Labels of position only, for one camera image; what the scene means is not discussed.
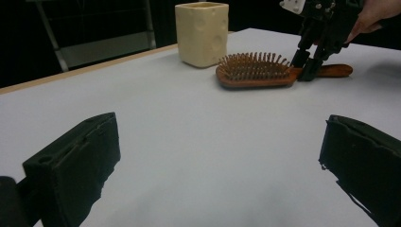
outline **white table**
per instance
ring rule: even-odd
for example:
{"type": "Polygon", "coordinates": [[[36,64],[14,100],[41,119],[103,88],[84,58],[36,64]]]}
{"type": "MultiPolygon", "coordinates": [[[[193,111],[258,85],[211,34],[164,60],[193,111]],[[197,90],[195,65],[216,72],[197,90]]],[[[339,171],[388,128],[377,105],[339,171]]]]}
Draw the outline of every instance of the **white table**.
{"type": "MultiPolygon", "coordinates": [[[[291,59],[299,39],[246,29],[228,52],[291,59]]],[[[170,48],[2,94],[0,174],[21,181],[24,160],[115,112],[122,160],[82,226],[376,226],[318,158],[330,114],[401,138],[401,52],[351,44],[327,63],[354,73],[227,91],[216,66],[193,68],[170,48]]]]}

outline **hairbrush handle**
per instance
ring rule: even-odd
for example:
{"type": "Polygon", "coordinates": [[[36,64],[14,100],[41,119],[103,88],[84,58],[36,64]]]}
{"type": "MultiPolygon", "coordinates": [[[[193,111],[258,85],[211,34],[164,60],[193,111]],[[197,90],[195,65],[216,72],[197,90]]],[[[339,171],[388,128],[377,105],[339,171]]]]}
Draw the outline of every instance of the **hairbrush handle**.
{"type": "MultiPolygon", "coordinates": [[[[292,68],[291,74],[296,74],[298,78],[302,70],[302,68],[292,68]]],[[[346,78],[352,72],[353,68],[348,64],[327,64],[321,67],[317,76],[319,78],[346,78]]]]}

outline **wooden hairbrush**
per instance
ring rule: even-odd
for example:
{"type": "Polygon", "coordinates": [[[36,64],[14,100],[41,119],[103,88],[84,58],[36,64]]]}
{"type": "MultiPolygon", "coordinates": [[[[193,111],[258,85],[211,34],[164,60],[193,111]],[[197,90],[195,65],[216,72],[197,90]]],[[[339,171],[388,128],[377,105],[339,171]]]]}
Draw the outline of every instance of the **wooden hairbrush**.
{"type": "MultiPolygon", "coordinates": [[[[289,86],[299,77],[302,68],[289,65],[281,55],[245,53],[225,56],[218,63],[216,75],[227,88],[289,86]]],[[[321,67],[317,77],[346,78],[353,72],[347,64],[329,64],[321,67]]]]}

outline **black wall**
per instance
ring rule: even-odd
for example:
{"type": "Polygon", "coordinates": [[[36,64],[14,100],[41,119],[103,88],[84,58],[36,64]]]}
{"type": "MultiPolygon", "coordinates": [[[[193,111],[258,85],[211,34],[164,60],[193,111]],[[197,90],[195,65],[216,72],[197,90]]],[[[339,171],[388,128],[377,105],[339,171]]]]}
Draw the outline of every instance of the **black wall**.
{"type": "Polygon", "coordinates": [[[177,42],[175,9],[179,4],[196,2],[194,0],[150,0],[150,9],[156,46],[162,47],[177,42]]]}
{"type": "Polygon", "coordinates": [[[147,30],[143,0],[62,0],[43,6],[60,47],[147,30]]]}
{"type": "Polygon", "coordinates": [[[33,3],[0,0],[0,30],[0,87],[61,72],[33,3]]]}
{"type": "MultiPolygon", "coordinates": [[[[298,34],[303,18],[279,6],[280,0],[220,0],[230,5],[229,29],[238,31],[247,27],[298,34]]],[[[401,16],[392,26],[370,34],[361,34],[353,40],[355,44],[367,44],[401,50],[401,16]]]]}

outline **cream ceramic cup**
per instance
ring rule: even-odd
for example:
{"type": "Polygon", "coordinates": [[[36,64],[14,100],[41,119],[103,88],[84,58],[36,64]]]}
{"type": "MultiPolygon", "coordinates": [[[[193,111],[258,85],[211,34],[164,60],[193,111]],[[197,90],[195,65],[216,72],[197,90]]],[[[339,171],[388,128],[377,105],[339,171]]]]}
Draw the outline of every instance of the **cream ceramic cup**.
{"type": "Polygon", "coordinates": [[[227,54],[228,4],[180,4],[175,6],[175,15],[182,61],[208,67],[227,54]]]}

